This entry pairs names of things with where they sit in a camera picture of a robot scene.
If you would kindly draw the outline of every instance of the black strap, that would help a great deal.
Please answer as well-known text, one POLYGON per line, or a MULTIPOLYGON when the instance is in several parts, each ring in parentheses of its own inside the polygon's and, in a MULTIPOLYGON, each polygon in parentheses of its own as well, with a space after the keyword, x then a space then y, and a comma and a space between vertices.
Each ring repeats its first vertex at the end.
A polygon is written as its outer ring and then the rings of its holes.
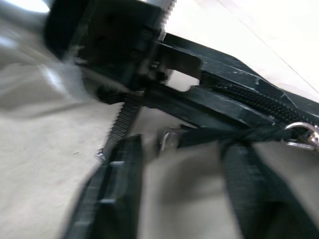
POLYGON ((261 127, 229 132, 215 128, 197 128, 185 132, 179 141, 178 148, 195 146, 216 140, 230 142, 267 142, 290 139, 292 132, 282 128, 261 127))

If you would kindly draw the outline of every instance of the metal clip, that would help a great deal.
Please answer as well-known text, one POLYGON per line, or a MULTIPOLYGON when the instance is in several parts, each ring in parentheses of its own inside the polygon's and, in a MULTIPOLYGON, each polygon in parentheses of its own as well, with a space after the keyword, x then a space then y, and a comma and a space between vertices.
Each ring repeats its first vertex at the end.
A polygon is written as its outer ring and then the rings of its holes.
POLYGON ((167 128, 165 129, 160 139, 160 151, 168 149, 176 149, 179 144, 179 138, 185 130, 180 128, 167 128))
POLYGON ((319 128, 316 125, 311 125, 310 123, 295 122, 287 125, 285 129, 292 129, 297 127, 309 129, 310 131, 312 131, 312 133, 306 138, 306 140, 304 140, 304 142, 297 142, 293 139, 289 141, 284 141, 284 139, 282 139, 281 142, 288 146, 306 150, 315 150, 319 152, 319 128))

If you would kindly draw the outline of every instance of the zipper teeth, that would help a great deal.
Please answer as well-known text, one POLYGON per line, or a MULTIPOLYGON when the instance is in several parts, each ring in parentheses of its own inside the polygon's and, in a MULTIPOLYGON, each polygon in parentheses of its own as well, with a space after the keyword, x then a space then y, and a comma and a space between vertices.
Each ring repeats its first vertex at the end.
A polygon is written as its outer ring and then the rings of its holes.
POLYGON ((281 123, 290 124, 302 121, 314 125, 309 118, 302 115, 298 110, 279 100, 260 94, 259 92, 252 91, 236 84, 228 82, 224 83, 222 80, 215 81, 215 84, 210 85, 209 87, 236 101, 244 103, 253 109, 272 116, 281 123))
POLYGON ((142 101, 140 97, 131 94, 127 95, 122 109, 109 133, 109 139, 118 141, 126 136, 141 105, 142 101))

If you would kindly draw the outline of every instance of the white surface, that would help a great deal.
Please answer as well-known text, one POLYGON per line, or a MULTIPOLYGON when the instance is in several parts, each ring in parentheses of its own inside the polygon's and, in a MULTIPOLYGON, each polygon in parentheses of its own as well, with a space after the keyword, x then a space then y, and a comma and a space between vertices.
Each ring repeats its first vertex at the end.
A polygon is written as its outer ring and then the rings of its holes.
MULTIPOLYGON (((319 16, 312 10, 315 6, 306 7, 316 3, 315 0, 178 0, 167 31, 231 54, 274 84, 319 102, 314 90, 318 88, 315 64, 319 30, 315 24, 319 16)), ((19 84, 14 95, 4 94, 0 98, 0 235, 5 239, 58 238, 72 198, 95 167, 95 151, 104 144, 118 110, 118 105, 96 102, 70 104, 70 99, 57 89, 48 88, 39 75, 33 80, 34 85, 19 84)), ((154 129, 152 119, 144 116, 146 128, 154 129)), ((146 186, 150 191, 144 210, 148 209, 149 214, 143 217, 147 226, 141 237, 159 238, 158 234, 167 229, 172 234, 166 238, 235 238, 235 226, 223 200, 221 174, 217 173, 219 178, 212 183, 216 175, 207 173, 196 187, 199 192, 215 190, 217 193, 190 200, 190 204, 168 201, 161 205, 156 197, 161 192, 157 186, 164 182, 160 182, 164 177, 161 173, 169 165, 181 170, 177 165, 183 164, 164 158, 162 162, 163 167, 160 161, 149 163, 146 171, 150 179, 146 186), (202 224, 192 221, 189 216, 196 214, 197 209, 203 210, 203 205, 208 210, 219 210, 216 216, 229 226, 223 227, 209 213, 197 215, 202 224), (164 216, 172 213, 170 210, 175 212, 176 221, 164 223, 164 216), (177 223, 183 218, 184 224, 177 223), (190 225, 195 226, 194 232, 201 234, 191 234, 190 225)), ((201 178, 202 169, 192 161, 189 163, 195 165, 198 173, 193 176, 201 178)), ((176 178, 172 182, 180 189, 176 178)))

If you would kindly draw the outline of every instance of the metal hook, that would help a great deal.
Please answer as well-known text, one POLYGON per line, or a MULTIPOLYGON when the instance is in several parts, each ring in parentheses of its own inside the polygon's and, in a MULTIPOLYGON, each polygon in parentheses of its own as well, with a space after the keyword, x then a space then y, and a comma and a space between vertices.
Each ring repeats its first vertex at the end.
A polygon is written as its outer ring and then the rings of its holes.
POLYGON ((319 152, 319 128, 316 125, 311 125, 310 123, 295 122, 287 125, 285 129, 292 129, 297 127, 303 127, 312 131, 312 133, 307 137, 304 143, 296 142, 292 139, 290 141, 284 141, 284 139, 282 139, 281 142, 288 146, 306 150, 315 150, 319 152))

